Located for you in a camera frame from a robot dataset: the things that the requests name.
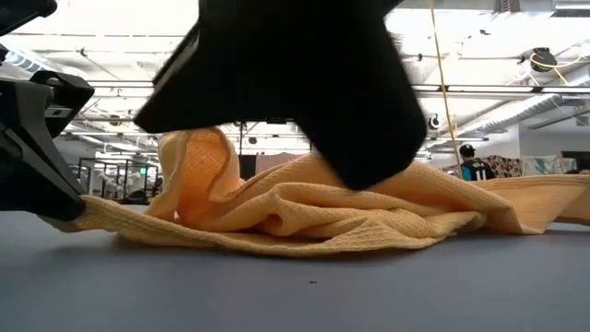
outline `table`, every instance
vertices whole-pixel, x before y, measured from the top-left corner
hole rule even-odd
[[[0,330],[588,331],[590,232],[349,259],[147,248],[0,212]]]

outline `person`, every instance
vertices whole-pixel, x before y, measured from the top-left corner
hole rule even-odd
[[[463,160],[461,171],[464,180],[484,181],[496,178],[496,174],[494,174],[487,162],[476,160],[476,150],[471,145],[463,145],[459,149],[459,154]]]

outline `light fixture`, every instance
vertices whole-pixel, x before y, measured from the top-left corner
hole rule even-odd
[[[547,92],[547,93],[590,93],[590,88],[578,88],[578,87],[543,88],[543,92]]]
[[[90,86],[93,88],[153,88],[154,85],[150,81],[107,81],[107,80],[95,80],[88,81]]]
[[[533,87],[511,86],[450,86],[450,92],[531,92]]]
[[[439,136],[439,137],[429,137],[429,140],[443,140],[443,141],[452,141],[449,136]],[[460,142],[485,142],[489,141],[488,137],[456,137],[454,140]]]
[[[139,151],[141,150],[141,148],[136,147],[134,145],[131,144],[126,144],[126,143],[109,143],[109,145],[113,148],[118,148],[118,149],[122,149],[122,150],[127,150],[127,151]]]
[[[90,143],[94,143],[94,144],[101,144],[101,145],[102,145],[102,144],[104,144],[104,142],[103,142],[103,141],[101,141],[101,140],[99,140],[99,139],[96,139],[96,138],[94,138],[94,137],[90,137],[90,136],[84,136],[84,135],[82,135],[82,136],[80,136],[80,138],[82,138],[82,139],[84,139],[85,141],[87,141],[87,142],[90,142]]]
[[[123,136],[154,136],[155,134],[150,134],[150,133],[140,133],[140,132],[128,132],[128,133],[121,133],[123,134]]]
[[[412,88],[416,92],[421,92],[421,91],[424,92],[424,91],[438,91],[438,90],[441,89],[441,86],[439,86],[439,85],[418,84],[418,85],[412,86]]]
[[[74,136],[117,136],[117,133],[107,133],[107,132],[66,132],[66,134],[74,135]]]

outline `white wall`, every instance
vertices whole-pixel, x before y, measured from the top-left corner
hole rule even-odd
[[[505,158],[520,158],[519,126],[512,125],[506,130],[505,134],[489,134],[489,141],[466,142],[466,144],[476,149],[477,157],[498,155]],[[456,165],[456,158],[453,154],[432,154],[430,164],[437,168],[449,167]]]
[[[86,142],[58,137],[53,143],[68,164],[78,164],[80,158],[94,158],[96,154],[96,145]]]
[[[520,136],[524,156],[560,155],[562,151],[590,151],[590,136],[565,133],[535,133],[523,130]]]

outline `yellow towel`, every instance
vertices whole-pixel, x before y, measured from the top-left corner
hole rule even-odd
[[[104,229],[155,245],[309,256],[418,249],[480,229],[540,234],[559,216],[590,222],[590,177],[583,175],[467,183],[414,163],[354,193],[316,154],[244,182],[234,148],[218,129],[167,134],[159,155],[166,186],[145,214],[84,196],[87,211],[75,221],[77,231]]]

